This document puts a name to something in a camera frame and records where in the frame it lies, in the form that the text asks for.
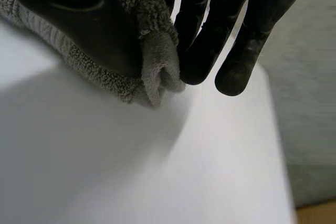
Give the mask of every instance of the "wooden floor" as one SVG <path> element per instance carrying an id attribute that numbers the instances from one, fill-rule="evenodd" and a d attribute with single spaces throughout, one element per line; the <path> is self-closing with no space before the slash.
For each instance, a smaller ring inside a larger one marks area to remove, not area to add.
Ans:
<path id="1" fill-rule="evenodd" d="M 336 224 L 336 201 L 297 210 L 298 224 Z"/>

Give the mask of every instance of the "gray wall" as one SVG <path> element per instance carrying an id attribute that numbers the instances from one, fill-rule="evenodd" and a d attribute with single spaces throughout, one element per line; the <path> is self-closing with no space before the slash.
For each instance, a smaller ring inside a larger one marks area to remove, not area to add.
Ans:
<path id="1" fill-rule="evenodd" d="M 336 197 L 336 0 L 297 0 L 259 62 L 269 74 L 296 205 Z"/>

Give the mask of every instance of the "towel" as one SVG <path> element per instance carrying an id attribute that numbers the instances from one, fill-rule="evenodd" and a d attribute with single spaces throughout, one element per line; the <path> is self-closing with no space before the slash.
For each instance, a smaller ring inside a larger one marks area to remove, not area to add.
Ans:
<path id="1" fill-rule="evenodd" d="M 75 72 L 127 103 L 159 106 L 165 90 L 181 92 L 177 33 L 164 0 L 119 0 L 136 23 L 143 52 L 141 78 L 112 73 L 94 63 L 56 27 L 16 0 L 0 0 L 0 16 L 53 46 Z"/>

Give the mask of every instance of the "towel fold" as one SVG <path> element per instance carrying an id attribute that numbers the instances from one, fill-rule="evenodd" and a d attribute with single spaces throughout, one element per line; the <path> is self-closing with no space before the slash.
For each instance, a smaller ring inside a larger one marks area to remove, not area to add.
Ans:
<path id="1" fill-rule="evenodd" d="M 123 102 L 159 106 L 165 90 L 181 92 L 177 33 L 164 0 L 119 0 L 139 31 L 143 52 L 141 79 L 120 76 L 94 63 L 56 27 L 16 0 L 0 0 L 0 16 L 20 28 L 28 28 L 52 45 L 77 73 Z"/>

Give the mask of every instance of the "gloved hand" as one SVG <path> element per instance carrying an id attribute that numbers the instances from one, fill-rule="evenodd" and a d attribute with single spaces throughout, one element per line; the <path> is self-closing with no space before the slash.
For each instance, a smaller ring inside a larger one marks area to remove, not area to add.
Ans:
<path id="1" fill-rule="evenodd" d="M 140 77 L 142 53 L 134 22 L 119 0 L 18 0 L 61 30 L 102 67 Z"/>
<path id="2" fill-rule="evenodd" d="M 165 0 L 172 10 L 174 0 Z M 180 44 L 181 79 L 202 83 L 219 54 L 246 0 L 211 0 L 210 11 L 199 35 L 208 0 L 181 0 L 175 21 Z M 236 42 L 219 70 L 215 84 L 226 95 L 242 93 L 274 24 L 295 0 L 249 0 L 244 23 Z"/>

